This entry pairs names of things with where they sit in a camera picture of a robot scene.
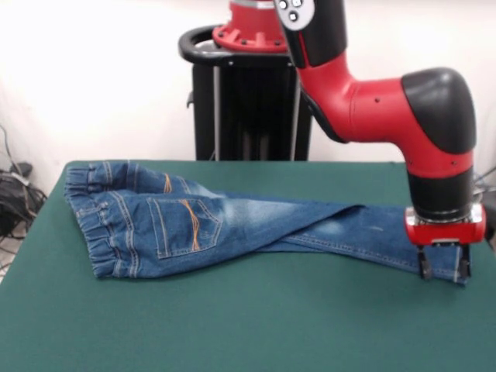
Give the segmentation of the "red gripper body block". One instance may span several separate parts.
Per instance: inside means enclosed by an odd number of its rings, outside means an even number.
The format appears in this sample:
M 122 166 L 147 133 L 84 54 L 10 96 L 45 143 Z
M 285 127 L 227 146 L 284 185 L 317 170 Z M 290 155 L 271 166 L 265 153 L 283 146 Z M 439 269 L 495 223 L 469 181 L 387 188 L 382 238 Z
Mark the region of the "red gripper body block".
M 413 207 L 408 207 L 405 209 L 405 229 L 409 240 L 417 246 L 479 243 L 485 235 L 486 212 L 483 205 L 473 205 L 465 219 L 433 223 L 421 220 Z

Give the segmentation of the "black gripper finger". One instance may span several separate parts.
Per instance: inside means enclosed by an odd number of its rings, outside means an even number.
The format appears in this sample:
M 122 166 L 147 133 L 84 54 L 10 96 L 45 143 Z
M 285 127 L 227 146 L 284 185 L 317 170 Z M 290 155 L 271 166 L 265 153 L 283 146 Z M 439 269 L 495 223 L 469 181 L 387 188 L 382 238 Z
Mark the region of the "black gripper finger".
M 461 279 L 467 279 L 471 276 L 470 268 L 470 245 L 463 244 L 461 246 L 461 257 L 459 260 L 458 274 Z
M 418 257 L 418 268 L 419 276 L 424 281 L 429 281 L 432 278 L 432 268 L 430 266 L 429 260 L 425 255 L 425 249 L 422 245 L 417 245 L 417 257 Z

